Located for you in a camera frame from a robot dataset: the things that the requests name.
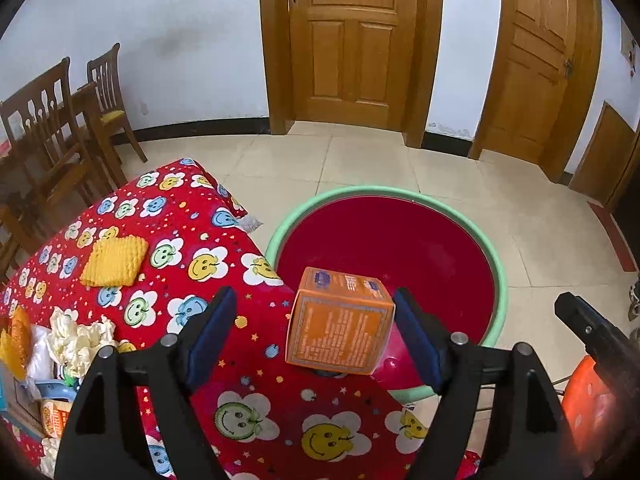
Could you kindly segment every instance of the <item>green rim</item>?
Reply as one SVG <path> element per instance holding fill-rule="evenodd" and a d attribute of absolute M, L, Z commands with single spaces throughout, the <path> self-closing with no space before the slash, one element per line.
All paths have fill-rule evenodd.
<path fill-rule="evenodd" d="M 348 196 L 361 196 L 361 195 L 375 195 L 375 196 L 391 196 L 395 198 L 402 198 L 404 200 L 410 200 L 418 204 L 422 204 L 436 211 L 448 216 L 455 220 L 457 224 L 461 225 L 476 241 L 487 261 L 491 267 L 492 274 L 494 276 L 495 290 L 497 291 L 494 304 L 494 312 L 492 313 L 484 336 L 482 337 L 481 345 L 494 346 L 498 341 L 502 327 L 504 326 L 504 319 L 507 315 L 508 304 L 508 286 L 507 279 L 498 257 L 497 251 L 491 244 L 489 239 L 484 233 L 474 224 L 471 220 L 464 215 L 457 212 L 455 209 L 450 208 L 448 205 L 439 202 L 438 200 L 413 191 L 405 189 L 398 189 L 396 187 L 386 186 L 348 186 L 327 191 L 322 193 L 296 208 L 285 220 L 278 226 L 276 232 L 274 232 L 267 252 L 265 254 L 267 260 L 271 263 L 273 269 L 278 270 L 278 258 L 280 257 L 280 249 L 287 240 L 287 237 L 293 229 L 312 211 L 322 207 L 323 205 L 339 200 Z M 415 388 L 408 388 L 406 390 L 389 390 L 389 393 L 398 401 L 403 404 L 409 402 L 415 402 L 417 400 L 426 399 L 434 395 L 434 391 L 430 386 L 416 386 Z"/>

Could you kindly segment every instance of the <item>orange box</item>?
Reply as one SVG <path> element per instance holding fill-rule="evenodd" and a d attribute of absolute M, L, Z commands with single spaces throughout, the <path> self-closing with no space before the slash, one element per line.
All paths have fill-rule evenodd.
<path fill-rule="evenodd" d="M 307 267 L 289 320 L 285 361 L 370 375 L 385 349 L 395 309 L 380 280 Z"/>

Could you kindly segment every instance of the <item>red round surface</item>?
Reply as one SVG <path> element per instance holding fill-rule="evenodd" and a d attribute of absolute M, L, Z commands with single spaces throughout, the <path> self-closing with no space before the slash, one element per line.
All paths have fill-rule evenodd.
<path fill-rule="evenodd" d="M 494 277 L 476 241 L 451 218 L 400 198 L 353 196 L 309 213 L 286 239 L 277 271 L 296 289 L 307 266 L 372 276 L 391 294 L 406 286 L 475 343 L 494 309 Z M 422 384 L 395 328 L 374 376 L 389 390 Z"/>

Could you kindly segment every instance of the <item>smiley flower tablecloth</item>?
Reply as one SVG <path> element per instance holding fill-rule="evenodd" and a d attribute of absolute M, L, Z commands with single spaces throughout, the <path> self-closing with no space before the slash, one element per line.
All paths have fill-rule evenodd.
<path fill-rule="evenodd" d="M 180 332 L 230 285 L 238 297 L 235 326 L 191 402 L 231 478 L 404 478 L 426 428 L 370 377 L 323 377 L 284 362 L 294 293 L 242 229 L 244 215 L 194 160 L 158 168 L 47 242 L 8 284 L 3 312 L 22 304 L 31 322 L 44 326 L 54 306 L 71 309 L 81 324 L 104 314 L 116 325 L 119 350 L 132 351 Z M 149 243 L 134 285 L 82 286 L 92 244 L 127 235 Z M 156 471 L 172 476 L 150 395 L 138 393 Z M 16 435 L 37 458 L 38 443 Z"/>

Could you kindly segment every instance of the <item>black device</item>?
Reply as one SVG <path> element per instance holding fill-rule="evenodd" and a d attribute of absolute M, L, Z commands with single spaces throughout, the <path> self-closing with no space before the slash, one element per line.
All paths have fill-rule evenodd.
<path fill-rule="evenodd" d="M 558 395 L 528 343 L 511 350 L 476 346 L 423 312 L 407 289 L 400 288 L 394 301 L 396 324 L 420 378 L 442 396 L 405 479 L 456 477 L 484 384 L 495 385 L 494 406 L 481 463 L 470 478 L 584 477 Z M 632 412 L 630 429 L 617 440 L 625 450 L 603 457 L 590 477 L 622 478 L 630 454 L 638 449 L 640 352 L 580 297 L 561 294 L 556 315 L 585 343 L 598 363 L 597 373 Z M 124 354 L 102 348 L 70 412 L 55 480 L 80 480 L 87 471 L 93 480 L 162 478 L 155 472 L 140 420 L 134 388 L 141 385 L 149 390 L 177 479 L 227 480 L 189 396 L 208 380 L 235 316 L 235 294 L 223 287 L 179 335 L 166 334 L 151 348 Z M 95 468 L 105 457 L 109 468 Z M 602 472 L 608 476 L 594 476 Z"/>

